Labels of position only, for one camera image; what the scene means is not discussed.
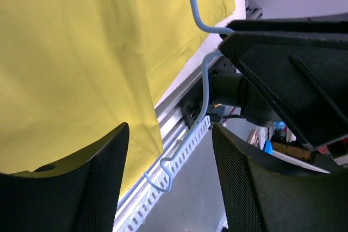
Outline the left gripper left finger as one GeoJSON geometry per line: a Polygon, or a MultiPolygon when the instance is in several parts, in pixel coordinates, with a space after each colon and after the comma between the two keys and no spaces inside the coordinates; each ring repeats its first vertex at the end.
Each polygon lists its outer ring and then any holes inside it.
{"type": "Polygon", "coordinates": [[[1,231],[112,231],[128,143],[121,123],[35,171],[1,174],[1,231]]]}

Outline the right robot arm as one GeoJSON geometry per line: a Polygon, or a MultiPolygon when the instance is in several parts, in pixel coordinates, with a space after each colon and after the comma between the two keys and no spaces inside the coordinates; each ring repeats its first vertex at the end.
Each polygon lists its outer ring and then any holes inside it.
{"type": "Polygon", "coordinates": [[[211,77],[212,101],[260,126],[284,122],[310,151],[347,137],[347,14],[227,27],[218,50],[239,73],[211,77]]]}

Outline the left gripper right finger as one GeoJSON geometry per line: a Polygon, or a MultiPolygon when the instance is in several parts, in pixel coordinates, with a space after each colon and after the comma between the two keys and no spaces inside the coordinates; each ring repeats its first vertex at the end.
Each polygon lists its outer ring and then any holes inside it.
{"type": "Polygon", "coordinates": [[[293,165],[220,124],[212,140],[229,231],[347,231],[347,170],[293,165]]]}

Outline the yellow-green trousers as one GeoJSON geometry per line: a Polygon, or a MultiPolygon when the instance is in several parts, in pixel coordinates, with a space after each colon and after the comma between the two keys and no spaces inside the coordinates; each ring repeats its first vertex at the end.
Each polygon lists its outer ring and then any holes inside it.
{"type": "Polygon", "coordinates": [[[127,192],[163,150],[154,106],[206,36],[189,0],[1,0],[1,171],[126,122],[127,192]]]}

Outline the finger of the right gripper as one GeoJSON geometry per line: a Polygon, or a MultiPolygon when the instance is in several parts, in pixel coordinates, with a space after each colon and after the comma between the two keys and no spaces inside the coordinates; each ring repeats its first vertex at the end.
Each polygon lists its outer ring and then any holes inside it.
{"type": "Polygon", "coordinates": [[[347,137],[347,35],[236,32],[219,51],[308,149],[347,137]]]}
{"type": "Polygon", "coordinates": [[[291,32],[319,34],[324,37],[347,40],[347,13],[300,17],[272,18],[257,20],[233,20],[226,28],[234,31],[291,32]]]}

